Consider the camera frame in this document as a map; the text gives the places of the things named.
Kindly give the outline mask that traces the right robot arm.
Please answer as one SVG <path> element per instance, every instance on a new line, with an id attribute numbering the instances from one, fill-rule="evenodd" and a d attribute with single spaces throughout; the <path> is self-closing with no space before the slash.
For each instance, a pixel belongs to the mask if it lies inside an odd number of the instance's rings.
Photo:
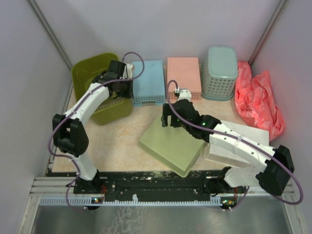
<path id="1" fill-rule="evenodd" d="M 217 184 L 224 193 L 239 186 L 260 186 L 271 195 L 281 196 L 294 172 L 291 152 L 287 147 L 266 146 L 240 135 L 221 120 L 201 115 L 187 99 L 172 105 L 163 104 L 161 124 L 163 127 L 182 127 L 192 137 L 230 151 L 251 164 L 245 169 L 226 169 Z"/>

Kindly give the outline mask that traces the large teal perforated basket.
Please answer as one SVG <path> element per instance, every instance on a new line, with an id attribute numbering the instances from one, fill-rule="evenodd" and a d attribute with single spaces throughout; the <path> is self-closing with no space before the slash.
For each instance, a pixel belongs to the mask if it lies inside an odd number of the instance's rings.
<path id="1" fill-rule="evenodd" d="M 201 95 L 205 99 L 227 101 L 234 95 L 238 77 L 236 52 L 227 46 L 212 46 L 202 65 Z"/>

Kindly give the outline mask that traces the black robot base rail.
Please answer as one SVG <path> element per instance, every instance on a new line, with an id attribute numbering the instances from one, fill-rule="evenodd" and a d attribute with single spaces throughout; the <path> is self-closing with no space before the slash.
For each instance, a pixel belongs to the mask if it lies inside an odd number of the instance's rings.
<path id="1" fill-rule="evenodd" d="M 190 171 L 186 177 L 174 172 L 101 172 L 100 189 L 96 193 L 77 190 L 76 195 L 97 197 L 96 203 L 104 201 L 130 201 L 137 195 L 139 201 L 209 201 L 218 195 L 229 196 L 233 204 L 237 196 L 244 194 L 245 187 L 231 188 L 224 180 L 224 170 Z"/>

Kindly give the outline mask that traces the white perforated tray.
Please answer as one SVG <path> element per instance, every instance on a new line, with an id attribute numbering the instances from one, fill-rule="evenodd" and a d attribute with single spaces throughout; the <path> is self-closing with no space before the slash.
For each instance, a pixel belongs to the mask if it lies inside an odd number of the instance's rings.
<path id="1" fill-rule="evenodd" d="M 242 135 L 245 138 L 255 141 L 256 143 L 269 146 L 269 132 L 266 130 L 250 127 L 247 125 L 236 124 L 228 121 L 221 121 L 230 130 Z M 216 146 L 206 143 L 203 152 L 203 158 L 207 161 L 223 163 L 227 166 L 243 168 L 249 167 L 250 163 L 243 158 L 233 154 L 232 152 Z"/>

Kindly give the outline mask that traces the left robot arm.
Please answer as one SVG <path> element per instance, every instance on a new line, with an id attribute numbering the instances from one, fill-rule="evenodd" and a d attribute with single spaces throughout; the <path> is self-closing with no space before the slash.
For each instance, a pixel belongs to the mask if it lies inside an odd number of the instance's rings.
<path id="1" fill-rule="evenodd" d="M 112 60 L 107 70 L 95 76 L 86 93 L 64 114 L 52 119 L 53 145 L 77 169 L 77 190 L 94 194 L 101 189 L 99 171 L 87 154 L 89 138 L 85 125 L 96 109 L 111 97 L 131 98 L 134 65 Z"/>

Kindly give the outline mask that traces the light green shallow tray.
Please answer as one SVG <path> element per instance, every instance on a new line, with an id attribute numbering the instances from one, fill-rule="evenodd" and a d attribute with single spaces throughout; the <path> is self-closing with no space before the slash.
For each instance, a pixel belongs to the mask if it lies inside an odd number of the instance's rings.
<path id="1" fill-rule="evenodd" d="M 158 116 L 140 137 L 138 145 L 180 177 L 186 177 L 201 155 L 205 143 L 182 127 L 162 127 Z"/>

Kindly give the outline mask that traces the olive green plastic basket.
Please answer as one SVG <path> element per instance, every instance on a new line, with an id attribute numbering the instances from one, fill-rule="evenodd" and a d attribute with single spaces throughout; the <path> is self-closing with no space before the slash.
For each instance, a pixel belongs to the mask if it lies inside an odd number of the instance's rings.
<path id="1" fill-rule="evenodd" d="M 119 60 L 113 53 L 103 53 L 79 61 L 71 70 L 72 82 L 76 100 L 79 100 L 88 90 L 93 78 L 106 71 L 112 60 Z M 109 122 L 127 117 L 133 110 L 131 99 L 108 99 L 100 104 L 91 116 L 91 120 L 97 125 L 105 125 Z"/>

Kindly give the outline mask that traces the pink shallow plastic tray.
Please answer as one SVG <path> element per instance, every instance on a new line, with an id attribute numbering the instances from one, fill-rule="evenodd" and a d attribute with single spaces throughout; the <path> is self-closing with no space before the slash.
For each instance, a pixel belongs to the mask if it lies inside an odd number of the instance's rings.
<path id="1" fill-rule="evenodd" d="M 188 89 L 192 101 L 201 100 L 199 59 L 197 57 L 168 57 L 167 83 L 175 80 L 180 89 Z"/>

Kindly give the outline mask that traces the blue shallow plastic tray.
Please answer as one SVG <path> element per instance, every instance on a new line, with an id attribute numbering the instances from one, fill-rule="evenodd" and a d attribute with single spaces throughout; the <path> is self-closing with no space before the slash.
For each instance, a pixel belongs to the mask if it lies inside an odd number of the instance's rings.
<path id="1" fill-rule="evenodd" d="M 133 81 L 133 105 L 162 105 L 166 101 L 163 63 L 161 60 L 150 60 L 144 64 L 144 72 Z"/>

